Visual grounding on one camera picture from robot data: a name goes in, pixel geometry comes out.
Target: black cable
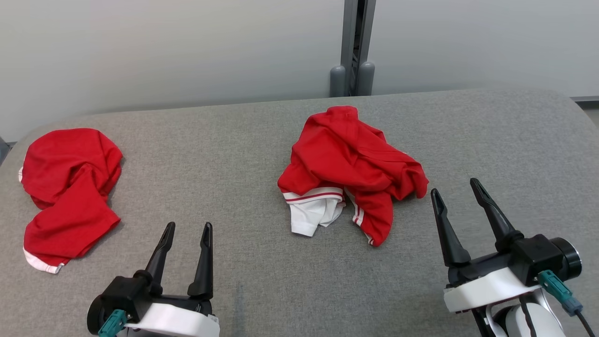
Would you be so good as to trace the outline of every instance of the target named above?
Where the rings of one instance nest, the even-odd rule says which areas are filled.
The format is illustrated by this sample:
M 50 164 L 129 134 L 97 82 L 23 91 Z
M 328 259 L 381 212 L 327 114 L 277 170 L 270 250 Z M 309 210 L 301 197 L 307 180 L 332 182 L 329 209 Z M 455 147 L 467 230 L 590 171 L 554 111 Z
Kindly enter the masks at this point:
M 580 312 L 580 310 L 574 311 L 574 313 L 578 316 L 578 318 L 580 319 L 580 322 L 582 323 L 582 326 L 585 327 L 586 332 L 589 334 L 590 337 L 595 337 L 595 333 L 593 332 L 593 329 L 591 329 L 591 326 L 589 325 L 589 323 L 586 321 L 585 317 L 582 315 L 582 312 Z
M 524 318 L 526 319 L 526 324 L 530 329 L 530 337 L 537 337 L 537 332 L 534 330 L 533 320 L 530 318 L 530 312 L 528 312 L 528 307 L 526 305 L 526 300 L 523 296 L 520 296 L 520 305 L 522 306 L 522 312 L 524 313 Z

